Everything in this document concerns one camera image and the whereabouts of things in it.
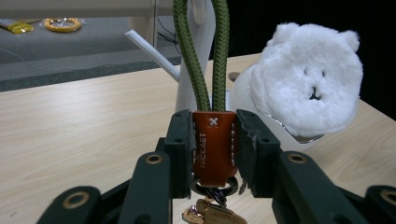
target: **light wood tabletop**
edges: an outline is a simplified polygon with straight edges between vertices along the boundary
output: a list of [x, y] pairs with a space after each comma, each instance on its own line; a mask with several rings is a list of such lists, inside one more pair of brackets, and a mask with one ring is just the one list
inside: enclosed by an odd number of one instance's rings
[[[227, 72], [259, 56], [230, 58]], [[209, 62], [207, 74], [211, 68]], [[136, 160], [165, 137], [176, 96], [177, 83], [162, 69], [1, 92], [0, 222], [36, 223], [67, 189], [106, 192], [130, 178]], [[304, 153], [334, 184], [360, 196], [372, 185], [396, 186], [396, 121], [363, 101], [344, 131]], [[185, 223], [181, 213], [201, 197], [174, 200], [174, 223]], [[276, 223], [271, 199], [246, 191], [227, 204], [247, 223]]]

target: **green rope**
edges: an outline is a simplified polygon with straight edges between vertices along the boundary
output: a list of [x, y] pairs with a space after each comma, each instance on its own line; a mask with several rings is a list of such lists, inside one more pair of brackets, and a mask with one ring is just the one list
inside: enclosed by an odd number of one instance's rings
[[[213, 111], [225, 110], [225, 78], [228, 58], [230, 19], [226, 0], [212, 0], [216, 16], [215, 51], [213, 59]], [[194, 91], [198, 110], [209, 111], [207, 87], [194, 45], [187, 19], [187, 0], [174, 0], [174, 23], [178, 42]]]

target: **stuffed animal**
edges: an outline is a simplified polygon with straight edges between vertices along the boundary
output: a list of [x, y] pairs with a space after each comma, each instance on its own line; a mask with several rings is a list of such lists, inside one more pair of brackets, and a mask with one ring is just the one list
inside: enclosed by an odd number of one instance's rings
[[353, 31], [279, 24], [261, 58], [236, 79], [233, 90], [239, 92], [231, 91], [230, 97], [236, 97], [230, 99], [231, 108], [267, 114], [296, 137], [342, 131], [360, 99], [359, 44]]

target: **brown leather tag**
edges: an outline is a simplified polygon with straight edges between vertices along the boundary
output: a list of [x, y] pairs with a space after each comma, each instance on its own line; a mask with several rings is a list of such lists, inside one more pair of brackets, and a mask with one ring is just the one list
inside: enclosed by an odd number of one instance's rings
[[223, 188], [227, 179], [236, 174], [236, 115], [232, 111], [195, 111], [196, 150], [192, 171], [203, 187]]

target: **white fur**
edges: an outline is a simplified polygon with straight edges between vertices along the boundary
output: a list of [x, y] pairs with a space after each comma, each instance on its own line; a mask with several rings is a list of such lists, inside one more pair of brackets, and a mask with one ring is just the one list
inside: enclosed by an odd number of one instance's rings
[[[255, 106], [295, 136], [345, 129], [360, 98], [359, 43], [352, 31], [279, 24], [251, 71], [250, 94]], [[309, 100], [314, 87], [320, 100]]]

